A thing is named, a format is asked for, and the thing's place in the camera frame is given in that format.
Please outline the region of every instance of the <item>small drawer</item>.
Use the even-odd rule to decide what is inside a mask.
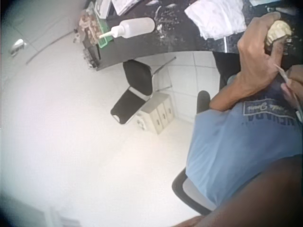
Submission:
[[[163,130],[163,125],[162,125],[162,122],[161,122],[161,119],[159,117],[157,109],[152,111],[150,116],[151,116],[152,123],[155,127],[155,130],[159,134]]]
[[[169,122],[171,122],[174,119],[175,115],[174,115],[174,109],[172,107],[170,97],[167,98],[163,103],[164,103],[167,119]]]
[[[167,119],[167,115],[166,115],[166,111],[165,111],[164,105],[161,103],[157,107],[157,109],[158,109],[158,113],[159,113],[159,116],[160,116],[163,128],[165,128],[169,124],[169,121]]]

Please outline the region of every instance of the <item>workbench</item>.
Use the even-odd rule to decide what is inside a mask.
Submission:
[[[88,39],[83,44],[97,63],[97,70],[139,57],[180,51],[212,51],[238,53],[237,43],[243,33],[234,34],[224,39],[205,40],[200,36],[198,27],[185,14],[184,10],[195,0],[162,0],[161,4],[147,6],[151,0],[143,0],[122,16],[107,18],[109,28],[119,25],[122,20],[151,17],[155,20],[156,29],[149,34],[128,39],[115,38],[102,49],[91,45]],[[165,6],[176,4],[173,8]],[[253,7],[248,0],[243,0],[242,12],[248,25],[254,17],[267,13],[268,7],[281,7],[282,2]],[[281,19],[294,30],[292,42],[286,44],[286,54],[295,56],[302,62],[302,29],[303,21],[298,16],[281,14]]]

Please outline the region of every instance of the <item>hand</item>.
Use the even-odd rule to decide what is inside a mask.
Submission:
[[[285,39],[274,42],[271,55],[265,54],[264,43],[268,30],[280,13],[268,13],[255,17],[238,42],[241,72],[237,75],[241,92],[250,96],[266,88],[276,77],[284,50]]]
[[[284,92],[285,99],[296,108],[291,91],[303,102],[303,65],[294,65],[287,73],[289,80],[287,84],[281,84],[281,88]]]

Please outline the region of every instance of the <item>tissue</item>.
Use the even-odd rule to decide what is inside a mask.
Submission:
[[[242,0],[198,0],[185,13],[205,40],[217,40],[246,30],[242,8]]]

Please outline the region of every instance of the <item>black chair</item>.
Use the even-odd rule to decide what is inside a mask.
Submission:
[[[123,68],[129,87],[110,111],[111,115],[120,124],[128,123],[144,104],[150,100],[152,93],[154,92],[154,76],[175,59],[176,57],[162,65],[153,73],[150,66],[142,62],[136,60],[123,62]],[[169,87],[164,87],[156,91],[164,90]]]
[[[207,91],[200,91],[197,97],[197,113],[208,110],[209,103],[209,93]],[[174,180],[172,189],[185,204],[201,215],[208,215],[216,207],[194,186],[191,180],[187,177],[185,168]]]

